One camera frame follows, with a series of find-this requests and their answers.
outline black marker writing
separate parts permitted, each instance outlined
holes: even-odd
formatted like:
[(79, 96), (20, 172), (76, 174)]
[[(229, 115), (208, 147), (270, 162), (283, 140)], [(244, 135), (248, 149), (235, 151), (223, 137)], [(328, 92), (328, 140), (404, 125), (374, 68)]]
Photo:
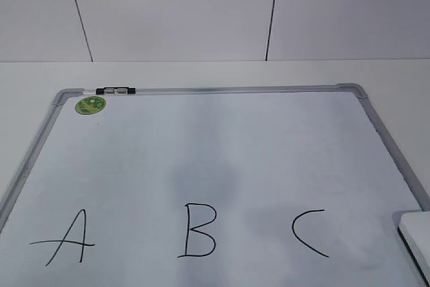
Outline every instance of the black marker writing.
[[(70, 241), (70, 240), (66, 240), (67, 235), (69, 234), (70, 230), (73, 228), (73, 225), (75, 224), (76, 220), (78, 219), (80, 213), (83, 214), (83, 237), (82, 237), (82, 242), (78, 242), (78, 241)], [(85, 235), (87, 234), (87, 213), (85, 211), (85, 209), (82, 209), (78, 212), (78, 214), (76, 214), (75, 218), (73, 219), (72, 224), (70, 225), (69, 229), (67, 230), (66, 234), (64, 235), (64, 237), (61, 240), (45, 240), (45, 241), (37, 241), (37, 242), (31, 242), (30, 245), (35, 245), (37, 243), (47, 243), (47, 242), (59, 242), (60, 244), (58, 245), (58, 247), (56, 248), (54, 255), (51, 257), (51, 259), (49, 259), (48, 263), (45, 266), (48, 266), (52, 260), (54, 260), (56, 254), (58, 253), (58, 251), (60, 250), (61, 246), (63, 243), (74, 243), (76, 245), (80, 245), (81, 246), (81, 259), (79, 260), (79, 262), (82, 262), (83, 259), (83, 250), (85, 247), (93, 247), (95, 244), (88, 244), (85, 243)]]
[[(190, 205), (205, 206), (205, 207), (211, 208), (214, 211), (214, 218), (211, 221), (209, 221), (209, 222), (206, 222), (204, 224), (201, 224), (201, 225), (198, 225), (196, 227), (190, 228), (189, 227), (189, 206)], [(201, 228), (201, 227), (204, 227), (205, 225), (208, 225), (208, 224), (214, 222), (215, 219), (216, 219), (216, 210), (211, 205), (209, 205), (209, 204), (200, 204), (200, 203), (188, 203), (188, 204), (185, 205), (185, 207), (187, 208), (187, 215), (188, 215), (188, 220), (187, 220), (187, 237), (185, 238), (185, 254), (184, 255), (180, 255), (178, 258), (181, 258), (181, 257), (205, 257), (207, 255), (210, 255), (212, 252), (214, 252), (214, 250), (216, 248), (215, 239), (212, 236), (210, 236), (208, 233), (199, 231), (197, 229)], [(189, 232), (190, 231), (193, 231), (193, 232), (196, 232), (196, 233), (199, 233), (201, 235), (205, 235), (205, 236), (211, 238), (212, 242), (214, 243), (214, 246), (213, 246), (212, 250), (209, 251), (208, 253), (203, 254), (203, 255), (189, 255), (188, 254), (188, 239), (189, 239)]]
[(303, 243), (305, 246), (307, 246), (309, 249), (315, 251), (317, 254), (322, 255), (323, 257), (327, 257), (330, 258), (328, 255), (325, 255), (324, 253), (316, 250), (315, 248), (311, 247), (309, 244), (307, 244), (306, 242), (304, 242), (297, 234), (296, 234), (296, 230), (294, 229), (294, 225), (296, 224), (296, 221), (304, 216), (305, 214), (308, 213), (312, 213), (312, 212), (324, 212), (325, 210), (309, 210), (306, 212), (303, 212), (302, 214), (299, 214), (298, 216), (296, 216), (296, 218), (293, 220), (293, 223), (291, 224), (291, 229), (293, 230), (294, 236), (297, 238), (297, 240), (299, 240), (301, 243)]

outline whiteboard surface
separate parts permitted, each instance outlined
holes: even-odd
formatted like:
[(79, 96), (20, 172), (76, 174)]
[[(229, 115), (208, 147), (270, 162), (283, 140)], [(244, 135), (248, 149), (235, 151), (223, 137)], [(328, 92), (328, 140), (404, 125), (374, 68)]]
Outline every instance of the whiteboard surface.
[[(92, 116), (64, 105), (0, 234), (4, 286), (420, 286), (393, 221), (419, 206), (351, 93), (105, 98)], [(190, 202), (216, 208), (201, 229), (217, 245), (178, 259)], [(62, 239), (82, 208), (95, 246), (45, 267), (58, 243), (29, 243)], [(291, 230), (316, 209), (296, 232), (330, 258)]]

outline white wall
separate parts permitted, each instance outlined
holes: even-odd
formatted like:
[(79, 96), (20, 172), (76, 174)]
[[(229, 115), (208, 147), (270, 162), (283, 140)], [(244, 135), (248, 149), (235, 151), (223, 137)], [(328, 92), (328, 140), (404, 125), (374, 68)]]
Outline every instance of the white wall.
[(88, 61), (73, 0), (0, 0), (0, 61)]
[[(273, 0), (77, 0), (94, 60), (264, 60)], [(276, 0), (269, 60), (430, 57), (428, 0)], [(0, 61), (85, 61), (74, 0), (0, 0)]]

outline whiteboard frame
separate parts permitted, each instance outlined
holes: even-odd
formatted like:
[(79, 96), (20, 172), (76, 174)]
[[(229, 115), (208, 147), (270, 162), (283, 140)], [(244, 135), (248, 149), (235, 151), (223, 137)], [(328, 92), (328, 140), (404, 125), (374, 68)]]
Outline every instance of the whiteboard frame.
[[(366, 112), (384, 146), (390, 153), (406, 184), (419, 203), (422, 211), (430, 210), (430, 197), (418, 180), (408, 161), (398, 148), (394, 139), (385, 127), (378, 113), (369, 100), (363, 87), (356, 83), (339, 83), (336, 85), (285, 86), (285, 87), (215, 87), (215, 88), (178, 88), (178, 89), (137, 89), (136, 94), (128, 95), (178, 95), (178, 94), (216, 94), (216, 93), (293, 93), (293, 92), (350, 92), (356, 96)], [(36, 162), (54, 123), (65, 102), (71, 97), (95, 95), (95, 90), (63, 89), (57, 93), (52, 107), (41, 125), (33, 143), (18, 167), (0, 201), (0, 233)]]

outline round sticker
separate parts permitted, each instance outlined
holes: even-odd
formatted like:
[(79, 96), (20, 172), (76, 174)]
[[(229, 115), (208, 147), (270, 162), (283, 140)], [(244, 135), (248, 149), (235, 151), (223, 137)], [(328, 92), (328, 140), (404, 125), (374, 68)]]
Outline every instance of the round sticker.
[(86, 97), (76, 104), (78, 114), (96, 114), (106, 107), (106, 101), (102, 97)]

